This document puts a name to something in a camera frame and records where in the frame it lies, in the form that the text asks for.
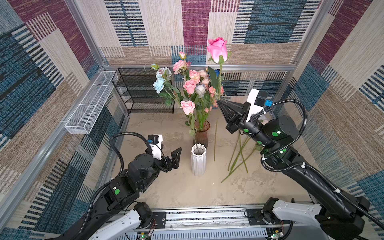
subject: white vase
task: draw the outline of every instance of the white vase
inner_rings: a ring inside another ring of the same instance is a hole
[[[198,143],[192,147],[191,155],[192,173],[195,176],[202,176],[205,173],[207,165],[207,149],[204,145]]]

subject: vase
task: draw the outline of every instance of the vase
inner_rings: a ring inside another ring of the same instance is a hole
[[[205,167],[207,165],[207,149],[204,145],[198,143],[192,147],[191,165],[192,173],[195,176],[202,176],[205,173]]]
[[[207,133],[207,131],[210,128],[209,122],[206,120],[203,124],[203,129],[201,129],[199,131],[199,127],[200,127],[199,122],[196,120],[195,121],[195,127],[196,127],[197,131],[196,131],[196,135],[195,135],[194,139],[192,140],[192,145],[195,145],[196,143],[200,143],[200,144],[204,145],[204,147],[207,148],[208,147],[208,133]]]

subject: beige table surface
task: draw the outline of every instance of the beige table surface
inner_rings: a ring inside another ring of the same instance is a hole
[[[216,161],[214,161],[215,124],[218,119]],[[298,183],[282,173],[272,173],[260,164],[260,154],[255,151],[246,161],[248,171],[240,166],[224,183],[220,183],[229,173],[227,167],[237,133],[230,134],[226,122],[218,109],[209,116],[211,127],[208,131],[207,169],[203,176],[196,177],[191,171],[192,137],[184,125],[185,115],[181,110],[174,114],[131,114],[127,131],[134,131],[147,137],[149,134],[163,134],[163,152],[166,156],[182,147],[180,167],[168,173],[160,172],[158,178],[145,193],[140,193],[139,201],[145,201],[151,208],[199,207],[209,205],[235,205],[265,203],[270,197],[290,201],[310,200],[308,193]],[[247,157],[254,141],[250,140],[244,152]],[[145,144],[134,136],[125,136],[121,154],[125,166],[138,154],[144,153]],[[120,168],[116,162],[113,176]]]

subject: white wire basket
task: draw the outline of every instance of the white wire basket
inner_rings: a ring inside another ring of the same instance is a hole
[[[103,71],[65,124],[70,134],[89,134],[113,89],[114,71]]]

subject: black wire rack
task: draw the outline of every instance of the black wire rack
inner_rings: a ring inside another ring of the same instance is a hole
[[[153,88],[156,70],[152,68],[118,68],[112,81],[129,113],[173,113],[175,102],[166,105]]]

